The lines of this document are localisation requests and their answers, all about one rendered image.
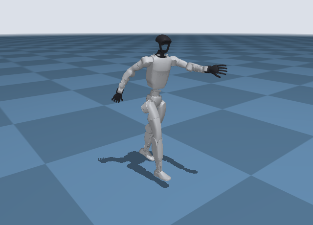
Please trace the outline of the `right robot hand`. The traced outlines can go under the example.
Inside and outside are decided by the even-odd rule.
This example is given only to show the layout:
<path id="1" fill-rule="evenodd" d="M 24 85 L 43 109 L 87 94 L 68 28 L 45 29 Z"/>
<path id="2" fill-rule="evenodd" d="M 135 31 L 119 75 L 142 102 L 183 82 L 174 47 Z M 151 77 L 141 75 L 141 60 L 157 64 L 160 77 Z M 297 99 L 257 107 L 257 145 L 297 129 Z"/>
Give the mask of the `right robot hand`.
<path id="1" fill-rule="evenodd" d="M 118 101 L 118 103 L 120 102 L 120 99 L 123 101 L 123 99 L 122 99 L 122 93 L 123 93 L 123 91 L 122 91 L 122 93 L 120 94 L 120 93 L 118 93 L 117 92 L 118 91 L 118 88 L 117 88 L 117 90 L 116 90 L 116 94 L 113 96 L 113 98 L 112 98 L 112 101 L 114 101 L 115 102 L 115 100 L 116 100 L 116 103 L 117 103 L 117 101 Z"/>

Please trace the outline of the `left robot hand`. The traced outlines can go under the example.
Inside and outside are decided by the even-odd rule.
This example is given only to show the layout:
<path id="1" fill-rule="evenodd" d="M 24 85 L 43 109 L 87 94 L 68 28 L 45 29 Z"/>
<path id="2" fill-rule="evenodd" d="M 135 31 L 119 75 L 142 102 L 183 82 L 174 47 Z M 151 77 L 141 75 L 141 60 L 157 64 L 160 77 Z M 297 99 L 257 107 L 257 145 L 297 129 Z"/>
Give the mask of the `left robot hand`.
<path id="1" fill-rule="evenodd" d="M 225 66 L 225 67 L 220 67 L 220 66 Z M 214 74 L 216 77 L 219 77 L 220 78 L 220 76 L 218 76 L 217 75 L 217 73 L 219 73 L 219 74 L 224 74 L 224 75 L 226 75 L 225 73 L 222 73 L 222 72 L 219 72 L 219 71 L 225 71 L 225 72 L 227 72 L 227 70 L 222 70 L 222 69 L 227 69 L 226 68 L 226 65 L 213 65 L 213 66 L 208 66 L 208 68 L 207 68 L 207 71 L 204 71 L 205 73 L 212 73 L 212 74 Z"/>

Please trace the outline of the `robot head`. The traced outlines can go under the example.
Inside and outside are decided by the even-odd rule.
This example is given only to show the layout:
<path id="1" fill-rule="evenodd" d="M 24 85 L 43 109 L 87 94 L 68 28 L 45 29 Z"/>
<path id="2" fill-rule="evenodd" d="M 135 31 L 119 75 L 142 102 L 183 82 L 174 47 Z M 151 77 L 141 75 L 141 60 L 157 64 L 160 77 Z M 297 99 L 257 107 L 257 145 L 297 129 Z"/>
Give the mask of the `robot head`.
<path id="1" fill-rule="evenodd" d="M 159 35 L 156 37 L 156 42 L 159 43 L 160 50 L 158 50 L 158 52 L 155 55 L 160 54 L 160 56 L 157 56 L 157 57 L 165 58 L 166 56 L 164 56 L 164 54 L 167 53 L 167 51 L 169 50 L 170 43 L 172 42 L 171 39 L 166 35 Z M 161 47 L 162 45 L 168 45 L 167 49 L 162 50 L 162 47 Z"/>

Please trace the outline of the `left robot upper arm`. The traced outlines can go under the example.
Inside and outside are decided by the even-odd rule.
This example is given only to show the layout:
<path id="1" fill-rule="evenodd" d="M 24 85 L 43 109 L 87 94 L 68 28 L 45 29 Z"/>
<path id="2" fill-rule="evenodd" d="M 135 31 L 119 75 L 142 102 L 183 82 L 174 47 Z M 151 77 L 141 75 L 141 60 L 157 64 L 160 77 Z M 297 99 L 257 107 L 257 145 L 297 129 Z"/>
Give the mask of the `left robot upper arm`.
<path id="1" fill-rule="evenodd" d="M 181 59 L 177 58 L 176 56 L 170 56 L 170 58 L 172 59 L 171 66 L 178 66 L 181 68 L 186 68 L 186 70 L 189 72 L 193 71 L 192 70 L 193 64 L 187 63 L 186 61 L 181 60 Z"/>

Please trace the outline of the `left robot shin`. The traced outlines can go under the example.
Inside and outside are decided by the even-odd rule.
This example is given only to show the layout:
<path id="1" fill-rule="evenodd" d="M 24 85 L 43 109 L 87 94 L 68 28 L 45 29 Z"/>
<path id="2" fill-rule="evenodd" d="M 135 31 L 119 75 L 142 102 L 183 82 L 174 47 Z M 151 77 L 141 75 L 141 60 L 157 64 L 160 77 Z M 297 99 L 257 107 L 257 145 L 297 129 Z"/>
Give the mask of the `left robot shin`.
<path id="1" fill-rule="evenodd" d="M 145 140 L 145 145 L 144 145 L 144 151 L 147 152 L 149 151 L 149 148 L 151 146 L 151 137 L 153 136 L 152 133 L 145 132 L 144 140 Z"/>

